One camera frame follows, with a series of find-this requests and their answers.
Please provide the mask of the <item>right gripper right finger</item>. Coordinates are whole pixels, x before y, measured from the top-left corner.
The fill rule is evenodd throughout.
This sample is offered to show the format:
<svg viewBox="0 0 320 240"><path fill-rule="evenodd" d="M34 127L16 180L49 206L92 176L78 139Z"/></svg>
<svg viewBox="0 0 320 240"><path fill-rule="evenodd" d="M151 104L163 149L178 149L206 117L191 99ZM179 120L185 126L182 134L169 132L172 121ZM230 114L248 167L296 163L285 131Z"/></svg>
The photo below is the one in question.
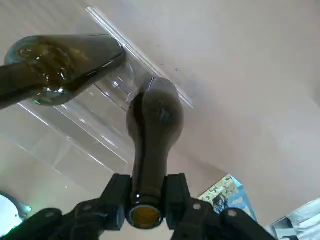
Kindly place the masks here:
<svg viewBox="0 0 320 240"><path fill-rule="evenodd" d="M217 214L206 201L191 197L185 174L165 178L164 211L172 240L273 240L239 208Z"/></svg>

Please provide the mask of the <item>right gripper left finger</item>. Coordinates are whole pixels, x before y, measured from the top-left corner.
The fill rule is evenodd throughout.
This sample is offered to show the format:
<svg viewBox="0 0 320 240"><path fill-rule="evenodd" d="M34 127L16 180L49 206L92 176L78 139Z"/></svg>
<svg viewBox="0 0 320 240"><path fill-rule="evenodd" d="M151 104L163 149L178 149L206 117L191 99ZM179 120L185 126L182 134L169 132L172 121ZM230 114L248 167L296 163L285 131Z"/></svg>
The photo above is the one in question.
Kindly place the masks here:
<svg viewBox="0 0 320 240"><path fill-rule="evenodd" d="M129 175L114 174L100 197L78 203L64 214L45 208L14 229L16 240L98 240L105 231L120 231L131 189Z"/></svg>

